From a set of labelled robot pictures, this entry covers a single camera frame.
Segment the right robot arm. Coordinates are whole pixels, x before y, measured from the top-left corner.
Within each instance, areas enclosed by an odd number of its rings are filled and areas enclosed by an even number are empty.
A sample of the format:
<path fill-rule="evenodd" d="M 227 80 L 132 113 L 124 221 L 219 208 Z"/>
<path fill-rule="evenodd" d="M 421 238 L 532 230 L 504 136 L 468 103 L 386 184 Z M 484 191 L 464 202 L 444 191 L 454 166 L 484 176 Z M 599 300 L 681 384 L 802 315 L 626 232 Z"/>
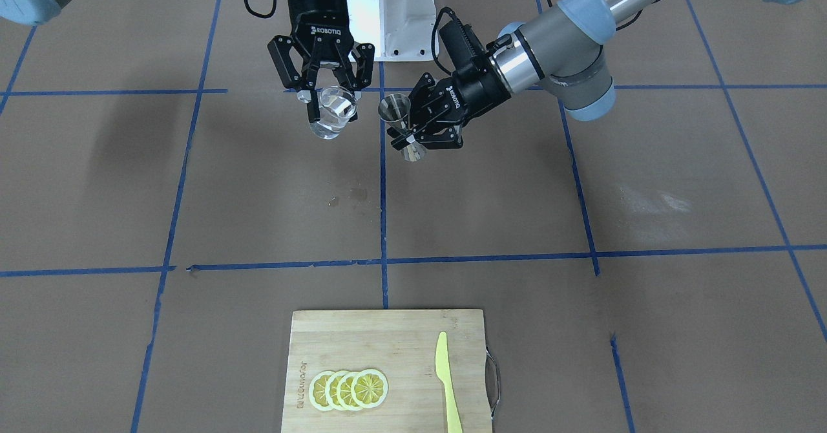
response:
<path fill-rule="evenodd" d="M 2 18 L 38 26 L 58 17 L 73 0 L 2 0 Z M 268 44 L 278 77 L 296 92 L 313 123 L 321 118 L 318 74 L 331 70 L 339 86 L 355 95 L 372 83 L 375 45 L 358 42 L 350 30 L 348 0 L 286 0 L 291 30 Z"/>

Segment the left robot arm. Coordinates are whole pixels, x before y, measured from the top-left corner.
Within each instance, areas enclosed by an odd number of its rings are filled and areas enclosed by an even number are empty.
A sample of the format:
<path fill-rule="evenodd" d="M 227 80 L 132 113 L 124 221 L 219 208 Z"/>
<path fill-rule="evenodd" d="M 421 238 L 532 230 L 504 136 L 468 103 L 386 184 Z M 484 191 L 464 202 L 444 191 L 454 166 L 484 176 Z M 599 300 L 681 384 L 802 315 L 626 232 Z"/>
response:
<path fill-rule="evenodd" d="M 470 120 L 535 85 L 558 98 L 571 118 L 603 117 L 616 100 L 603 48 L 624 21 L 660 1 L 559 0 L 528 23 L 506 26 L 487 45 L 456 17 L 436 24 L 432 36 L 442 39 L 454 70 L 443 79 L 421 76 L 408 95 L 407 116 L 388 124 L 392 147 L 458 149 Z"/>

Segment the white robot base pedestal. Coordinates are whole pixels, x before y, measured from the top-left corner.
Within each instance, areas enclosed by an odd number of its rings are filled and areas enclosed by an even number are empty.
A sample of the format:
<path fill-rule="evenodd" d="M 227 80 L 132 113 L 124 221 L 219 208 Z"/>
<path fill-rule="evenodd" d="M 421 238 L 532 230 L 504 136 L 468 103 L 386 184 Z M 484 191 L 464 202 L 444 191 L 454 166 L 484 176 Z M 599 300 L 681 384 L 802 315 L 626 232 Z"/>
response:
<path fill-rule="evenodd" d="M 348 0 L 350 32 L 357 43 L 374 45 L 374 60 L 432 60 L 434 0 Z"/>

